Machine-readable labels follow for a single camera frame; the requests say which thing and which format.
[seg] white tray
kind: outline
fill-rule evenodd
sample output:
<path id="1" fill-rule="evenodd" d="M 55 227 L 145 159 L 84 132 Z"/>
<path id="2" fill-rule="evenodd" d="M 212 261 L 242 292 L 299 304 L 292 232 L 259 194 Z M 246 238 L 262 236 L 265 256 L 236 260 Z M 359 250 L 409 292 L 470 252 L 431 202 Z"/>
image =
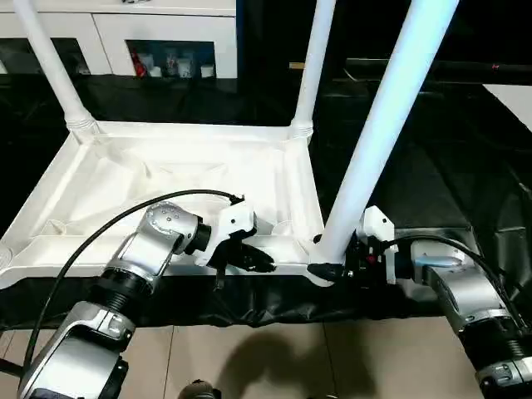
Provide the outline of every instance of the white tray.
<path id="1" fill-rule="evenodd" d="M 274 258 L 276 273 L 305 272 L 305 248 L 323 231 L 306 138 L 289 139 L 290 127 L 97 123 L 97 138 L 68 136 L 0 240 L 0 289 L 21 278 L 56 276 L 76 248 L 122 210 L 190 189 L 245 195 L 259 228 L 249 242 Z M 205 195 L 175 202 L 206 223 L 228 205 Z M 99 238 L 68 275 L 98 275 L 142 213 Z M 214 270 L 184 256 L 174 257 L 167 273 Z"/>

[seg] black clamp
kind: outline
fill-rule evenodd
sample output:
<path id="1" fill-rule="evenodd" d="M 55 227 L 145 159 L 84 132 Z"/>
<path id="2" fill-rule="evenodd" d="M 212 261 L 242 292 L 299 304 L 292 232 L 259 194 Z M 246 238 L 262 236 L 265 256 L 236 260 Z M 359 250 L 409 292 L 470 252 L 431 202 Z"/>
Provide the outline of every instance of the black clamp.
<path id="1" fill-rule="evenodd" d="M 375 288 L 387 284 L 386 258 L 382 254 L 382 243 L 368 238 L 367 244 L 353 234 L 346 250 L 345 264 L 309 264 L 307 270 L 315 276 L 330 282 L 352 279 L 360 288 Z"/>

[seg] black cable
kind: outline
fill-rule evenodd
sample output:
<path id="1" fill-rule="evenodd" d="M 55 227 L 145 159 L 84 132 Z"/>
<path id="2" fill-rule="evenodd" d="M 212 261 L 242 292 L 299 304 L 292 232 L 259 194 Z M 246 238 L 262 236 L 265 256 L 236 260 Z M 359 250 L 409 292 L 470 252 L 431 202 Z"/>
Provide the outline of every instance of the black cable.
<path id="1" fill-rule="evenodd" d="M 508 311 L 514 318 L 515 322 L 518 323 L 518 325 L 521 328 L 528 328 L 523 318 L 520 316 L 519 311 L 515 307 L 515 305 L 511 302 L 510 298 L 508 297 L 508 293 L 506 293 L 505 288 L 502 286 L 502 283 L 500 282 L 500 275 L 504 275 L 508 277 L 508 274 L 506 271 L 504 271 L 502 268 L 498 266 L 490 266 L 487 262 L 487 260 L 482 256 L 475 252 L 473 252 L 471 249 L 467 248 L 464 244 L 459 243 L 453 239 L 447 239 L 445 237 L 439 237 L 435 235 L 426 235 L 426 234 L 418 234 L 418 235 L 407 235 L 404 237 L 399 237 L 398 239 L 393 239 L 391 241 L 385 241 L 382 243 L 381 251 L 384 251 L 385 249 L 388 249 L 392 247 L 393 245 L 399 244 L 404 241 L 413 242 L 413 241 L 435 241 L 437 243 L 443 243 L 450 245 L 453 248 L 459 249 L 461 252 L 469 256 L 471 259 L 477 263 L 482 270 L 486 273 L 488 279 L 491 281 L 491 283 L 495 286 L 495 289 L 497 290 L 498 294 L 500 295 L 500 298 L 505 303 L 505 306 L 507 307 Z M 516 287 L 518 290 L 522 291 L 523 286 L 517 282 L 515 282 L 513 279 L 508 278 L 509 282 Z"/>
<path id="2" fill-rule="evenodd" d="M 118 214 L 115 218 L 111 219 L 110 221 L 105 223 L 103 226 L 101 226 L 93 235 L 91 235 L 88 239 L 86 239 L 85 242 L 81 244 L 78 249 L 76 249 L 74 254 L 71 255 L 71 257 L 67 260 L 67 262 L 62 267 L 59 274 L 57 275 L 56 281 L 54 282 L 52 289 L 50 290 L 50 293 L 48 294 L 48 298 L 46 302 L 44 303 L 44 306 L 42 307 L 41 313 L 39 314 L 39 317 L 37 318 L 35 325 L 33 326 L 32 335 L 30 336 L 30 339 L 27 343 L 26 354 L 24 355 L 24 363 L 23 363 L 24 374 L 29 370 L 29 367 L 32 364 L 33 353 L 35 352 L 35 345 L 37 344 L 37 338 L 39 336 L 39 331 L 41 329 L 42 321 L 44 320 L 48 307 L 50 306 L 50 302 L 55 298 L 56 293 L 57 293 L 57 288 L 59 287 L 60 282 L 63 280 L 68 270 L 74 264 L 76 259 L 80 256 L 80 254 L 90 244 L 92 244 L 94 240 L 100 237 L 111 226 L 113 226 L 120 220 L 124 219 L 126 216 L 129 216 L 130 214 L 135 213 L 137 210 L 143 209 L 146 206 L 150 206 L 150 205 L 156 204 L 164 200 L 169 200 L 170 198 L 180 197 L 183 195 L 194 195 L 194 194 L 218 195 L 221 197 L 226 197 L 231 201 L 232 204 L 235 204 L 241 200 L 236 195 L 232 195 L 232 194 L 225 193 L 223 191 L 218 191 L 218 190 L 183 190 L 183 191 L 176 191 L 174 193 L 161 195 L 159 197 L 149 199 L 141 204 L 135 205 L 132 208 L 129 208 L 128 210 L 122 212 L 121 214 Z"/>

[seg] robotic arm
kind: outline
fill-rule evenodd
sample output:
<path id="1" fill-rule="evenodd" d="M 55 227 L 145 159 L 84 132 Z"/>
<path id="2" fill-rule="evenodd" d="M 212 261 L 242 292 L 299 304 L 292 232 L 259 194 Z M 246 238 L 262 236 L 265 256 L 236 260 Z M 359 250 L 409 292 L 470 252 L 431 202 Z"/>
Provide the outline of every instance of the robotic arm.
<path id="1" fill-rule="evenodd" d="M 18 397 L 116 399 L 128 370 L 121 353 L 172 256 L 194 254 L 196 264 L 212 262 L 219 276 L 228 262 L 250 268 L 241 259 L 260 265 L 259 271 L 272 270 L 268 255 L 241 243 L 256 232 L 255 223 L 245 200 L 222 210 L 213 226 L 171 202 L 152 205 L 104 268 L 88 299 L 74 306 L 38 354 L 22 377 Z M 226 245 L 233 250 L 230 256 Z M 251 262 L 249 254 L 255 256 Z"/>
<path id="2" fill-rule="evenodd" d="M 522 329 L 484 271 L 447 244 L 416 241 L 410 250 L 414 281 L 436 293 L 484 396 L 532 397 L 532 335 Z"/>
<path id="3" fill-rule="evenodd" d="M 193 254 L 196 264 L 217 268 L 220 288 L 227 264 L 274 269 L 267 254 L 242 244 L 255 232 L 255 215 L 246 201 L 222 210 L 213 226 L 170 202 L 152 205 L 87 300 L 74 306 L 24 374 L 18 397 L 116 399 L 128 368 L 121 353 L 172 256 Z M 310 264 L 308 272 L 332 282 L 349 278 L 369 289 L 395 284 L 397 278 L 431 287 L 485 397 L 532 397 L 532 335 L 520 315 L 508 309 L 495 280 L 461 251 L 461 244 L 412 240 L 399 251 L 394 235 L 393 223 L 378 208 L 366 209 L 345 264 Z"/>
<path id="4" fill-rule="evenodd" d="M 532 333 L 508 309 L 495 279 L 452 240 L 411 239 L 394 243 L 393 223 L 377 207 L 366 209 L 346 252 L 345 264 L 311 264 L 308 271 L 328 281 L 351 279 L 378 289 L 397 278 L 431 287 L 476 370 L 487 399 L 532 398 Z"/>

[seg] silver robot arm segment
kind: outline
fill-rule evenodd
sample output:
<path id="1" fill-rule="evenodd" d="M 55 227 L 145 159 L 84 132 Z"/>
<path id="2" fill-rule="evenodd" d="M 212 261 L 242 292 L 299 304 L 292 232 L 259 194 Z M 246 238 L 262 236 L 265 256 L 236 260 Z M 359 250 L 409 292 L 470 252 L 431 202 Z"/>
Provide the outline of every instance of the silver robot arm segment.
<path id="1" fill-rule="evenodd" d="M 254 233 L 254 212 L 246 201 L 228 209 L 220 213 L 213 232 L 199 216 L 171 202 L 148 208 L 88 299 L 74 306 L 37 355 L 22 377 L 18 397 L 116 399 L 128 369 L 121 353 L 172 255 L 195 254 L 206 265 L 231 235 Z"/>

